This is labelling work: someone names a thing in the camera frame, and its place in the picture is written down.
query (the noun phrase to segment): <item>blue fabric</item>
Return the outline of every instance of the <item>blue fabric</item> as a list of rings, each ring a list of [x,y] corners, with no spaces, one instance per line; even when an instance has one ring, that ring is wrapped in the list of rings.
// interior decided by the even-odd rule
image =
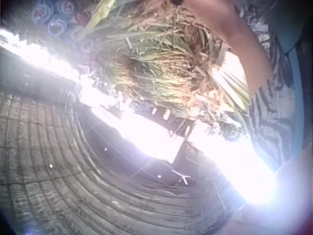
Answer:
[[[280,1],[268,15],[270,26],[291,63],[296,104],[293,156],[297,156],[302,150],[304,135],[303,90],[295,44],[300,39],[303,25],[309,16],[308,11],[301,9],[299,5],[293,0]]]

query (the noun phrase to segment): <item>straw bundle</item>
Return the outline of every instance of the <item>straw bundle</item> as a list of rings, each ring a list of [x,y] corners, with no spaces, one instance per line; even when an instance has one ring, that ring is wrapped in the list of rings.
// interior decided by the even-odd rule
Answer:
[[[221,41],[168,0],[142,0],[94,29],[108,79],[137,100],[169,108],[177,117],[219,116],[224,96],[207,72]]]

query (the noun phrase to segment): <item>person's arm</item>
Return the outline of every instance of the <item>person's arm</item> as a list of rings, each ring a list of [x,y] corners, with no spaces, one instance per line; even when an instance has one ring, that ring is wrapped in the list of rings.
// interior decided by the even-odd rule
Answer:
[[[252,98],[272,77],[272,66],[255,33],[236,13],[233,1],[184,0],[182,6],[233,48],[244,68]]]

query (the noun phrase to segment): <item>striped shirt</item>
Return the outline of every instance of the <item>striped shirt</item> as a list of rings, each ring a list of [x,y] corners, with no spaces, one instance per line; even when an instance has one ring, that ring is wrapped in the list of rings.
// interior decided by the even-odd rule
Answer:
[[[259,88],[249,106],[249,130],[258,156],[276,171],[292,155],[295,97],[291,65],[279,41],[260,16],[256,0],[238,0],[240,17],[256,33],[273,67],[273,77]]]

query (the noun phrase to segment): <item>skin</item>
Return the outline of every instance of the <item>skin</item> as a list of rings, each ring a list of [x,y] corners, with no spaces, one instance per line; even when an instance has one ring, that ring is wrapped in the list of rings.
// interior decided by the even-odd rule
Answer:
[[[239,57],[250,97],[272,77],[270,60],[251,28],[237,15],[233,0],[184,0],[182,6],[201,19]]]
[[[265,50],[250,27],[234,8],[235,0],[184,0],[182,6],[201,19],[235,51],[244,68],[250,97],[272,77],[272,67]],[[221,235],[268,234],[259,225],[293,233],[312,209],[312,147],[283,166],[276,173],[277,189],[271,203],[247,204],[222,229]]]

